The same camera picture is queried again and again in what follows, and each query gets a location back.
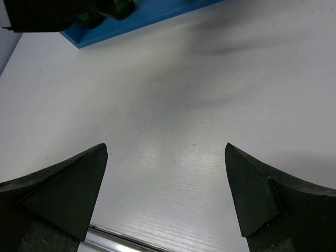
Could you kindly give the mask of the green glass bottle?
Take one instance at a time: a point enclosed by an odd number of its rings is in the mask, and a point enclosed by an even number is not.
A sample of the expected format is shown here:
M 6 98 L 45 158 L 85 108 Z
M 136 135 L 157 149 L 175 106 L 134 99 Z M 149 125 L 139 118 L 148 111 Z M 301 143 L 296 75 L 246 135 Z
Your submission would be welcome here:
M 94 29 L 99 26 L 105 18 L 97 12 L 88 12 L 80 14 L 78 19 L 87 29 Z
M 124 20 L 135 10 L 134 0 L 115 0 L 109 1 L 107 15 L 116 20 Z

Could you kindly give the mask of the green glass bottle front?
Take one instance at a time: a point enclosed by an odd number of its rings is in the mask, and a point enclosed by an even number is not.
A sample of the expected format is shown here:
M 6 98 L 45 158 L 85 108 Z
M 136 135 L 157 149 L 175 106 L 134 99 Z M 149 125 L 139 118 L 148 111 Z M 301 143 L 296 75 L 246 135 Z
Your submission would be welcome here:
M 109 1 L 107 15 L 116 20 L 124 20 L 135 10 L 134 0 L 115 0 Z

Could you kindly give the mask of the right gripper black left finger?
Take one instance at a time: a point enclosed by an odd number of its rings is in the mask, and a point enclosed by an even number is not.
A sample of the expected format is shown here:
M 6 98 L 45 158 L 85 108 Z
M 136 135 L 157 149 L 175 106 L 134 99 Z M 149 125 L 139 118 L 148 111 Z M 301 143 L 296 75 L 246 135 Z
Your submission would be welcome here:
M 1 183 L 1 251 L 77 251 L 108 160 L 100 143 L 67 160 Z

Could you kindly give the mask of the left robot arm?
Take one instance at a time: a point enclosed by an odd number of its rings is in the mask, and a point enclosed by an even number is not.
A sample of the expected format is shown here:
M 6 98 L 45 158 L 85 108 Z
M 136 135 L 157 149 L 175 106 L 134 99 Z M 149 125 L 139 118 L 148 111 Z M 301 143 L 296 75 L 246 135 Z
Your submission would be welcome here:
M 5 1 L 10 25 L 16 33 L 60 32 L 69 28 L 77 17 L 85 13 L 117 13 L 115 1 L 54 0 Z

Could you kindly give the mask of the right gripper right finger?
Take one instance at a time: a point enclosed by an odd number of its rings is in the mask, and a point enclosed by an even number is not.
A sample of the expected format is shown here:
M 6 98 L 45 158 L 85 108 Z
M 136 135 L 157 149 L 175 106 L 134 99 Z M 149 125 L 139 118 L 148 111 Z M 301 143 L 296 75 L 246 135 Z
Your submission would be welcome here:
M 234 145 L 225 165 L 250 251 L 335 251 L 335 190 L 269 166 Z

